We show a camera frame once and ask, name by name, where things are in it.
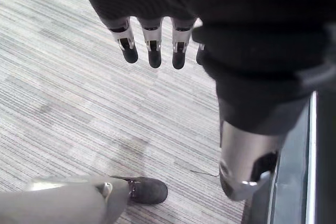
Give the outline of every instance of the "striped carpet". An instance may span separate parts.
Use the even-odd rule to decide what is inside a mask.
[[[129,207],[118,223],[240,223],[218,173],[213,81],[195,60],[172,67],[163,22],[162,66],[152,69],[133,19],[139,61],[123,60],[87,0],[0,0],[0,191],[36,176],[146,175],[168,200]]]

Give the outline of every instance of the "silver metal cylinder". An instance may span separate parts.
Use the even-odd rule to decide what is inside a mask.
[[[232,200],[250,198],[270,178],[285,136],[260,135],[222,126],[219,163],[224,192]]]

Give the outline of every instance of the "robotic arm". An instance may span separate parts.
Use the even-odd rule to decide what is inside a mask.
[[[216,81],[221,184],[250,198],[271,176],[287,133],[310,94],[335,73],[326,61],[336,0],[89,0],[127,62],[138,59],[130,16],[142,26],[153,68],[161,64],[161,21],[173,23],[173,66],[184,65],[191,33],[197,62]],[[192,31],[196,18],[203,26]]]

